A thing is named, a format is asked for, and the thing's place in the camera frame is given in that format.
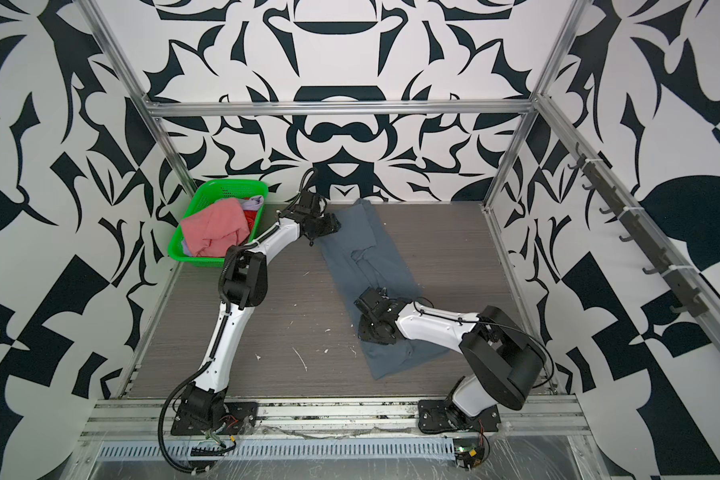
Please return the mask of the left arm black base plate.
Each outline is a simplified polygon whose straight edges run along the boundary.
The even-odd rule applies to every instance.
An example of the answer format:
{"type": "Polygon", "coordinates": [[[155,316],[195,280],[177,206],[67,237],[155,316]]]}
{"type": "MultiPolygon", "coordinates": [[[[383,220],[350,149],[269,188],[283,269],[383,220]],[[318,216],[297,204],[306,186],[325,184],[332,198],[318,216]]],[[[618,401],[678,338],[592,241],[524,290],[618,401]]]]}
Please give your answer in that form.
{"type": "Polygon", "coordinates": [[[181,404],[170,434],[197,436],[209,430],[219,435],[241,434],[256,425],[258,407],[258,402],[216,402],[203,407],[181,404]]]}

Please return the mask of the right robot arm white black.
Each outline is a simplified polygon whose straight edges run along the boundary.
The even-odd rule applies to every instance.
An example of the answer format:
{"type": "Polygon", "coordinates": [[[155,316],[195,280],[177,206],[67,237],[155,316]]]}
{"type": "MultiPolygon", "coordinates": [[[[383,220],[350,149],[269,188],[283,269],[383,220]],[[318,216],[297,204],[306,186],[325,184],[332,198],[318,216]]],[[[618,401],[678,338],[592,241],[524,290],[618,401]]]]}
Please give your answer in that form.
{"type": "Polygon", "coordinates": [[[472,374],[459,380],[441,408],[451,429],[476,420],[501,405],[519,411],[539,376],[551,365],[546,347],[521,330],[500,308],[458,313],[422,301],[391,298],[367,288],[355,300],[360,312],[359,338],[379,345],[424,341],[459,352],[472,374]]]}

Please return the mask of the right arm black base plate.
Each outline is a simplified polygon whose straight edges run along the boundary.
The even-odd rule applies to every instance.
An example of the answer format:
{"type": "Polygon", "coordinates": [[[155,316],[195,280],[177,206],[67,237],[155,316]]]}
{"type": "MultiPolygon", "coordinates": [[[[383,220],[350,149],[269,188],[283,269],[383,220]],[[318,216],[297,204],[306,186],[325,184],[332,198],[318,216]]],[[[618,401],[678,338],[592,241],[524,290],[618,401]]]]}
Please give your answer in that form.
{"type": "Polygon", "coordinates": [[[497,432],[501,418],[496,406],[469,417],[455,404],[445,399],[419,400],[417,428],[423,434],[436,435],[453,432],[497,432]]]}

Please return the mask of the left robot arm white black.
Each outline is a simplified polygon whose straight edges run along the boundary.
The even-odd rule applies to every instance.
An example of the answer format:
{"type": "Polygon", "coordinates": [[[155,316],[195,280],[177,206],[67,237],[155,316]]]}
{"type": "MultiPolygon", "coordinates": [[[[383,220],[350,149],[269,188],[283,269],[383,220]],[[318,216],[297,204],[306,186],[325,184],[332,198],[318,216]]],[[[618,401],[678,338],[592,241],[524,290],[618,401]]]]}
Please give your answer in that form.
{"type": "Polygon", "coordinates": [[[212,338],[198,371],[177,388],[177,416],[193,432],[217,430],[223,424],[231,366],[248,321],[267,295],[269,262],[301,238],[314,242],[340,229],[326,208],[322,195],[303,190],[262,235],[228,250],[218,281],[220,305],[212,338]]]}

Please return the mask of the grey blue t shirt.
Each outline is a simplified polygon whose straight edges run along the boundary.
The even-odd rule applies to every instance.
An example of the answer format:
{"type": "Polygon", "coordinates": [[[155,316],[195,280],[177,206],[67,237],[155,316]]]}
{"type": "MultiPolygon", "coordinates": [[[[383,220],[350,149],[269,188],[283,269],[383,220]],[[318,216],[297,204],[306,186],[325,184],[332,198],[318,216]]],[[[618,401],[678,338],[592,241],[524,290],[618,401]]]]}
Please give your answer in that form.
{"type": "MultiPolygon", "coordinates": [[[[354,329],[359,328],[361,312],[355,301],[369,287],[385,288],[393,298],[409,300],[421,294],[393,239],[385,230],[371,202],[361,199],[339,210],[336,233],[316,240],[347,309],[354,329]]],[[[361,350],[373,379],[423,365],[448,353],[448,349],[421,340],[402,340],[392,345],[362,341],[361,350]]]]}

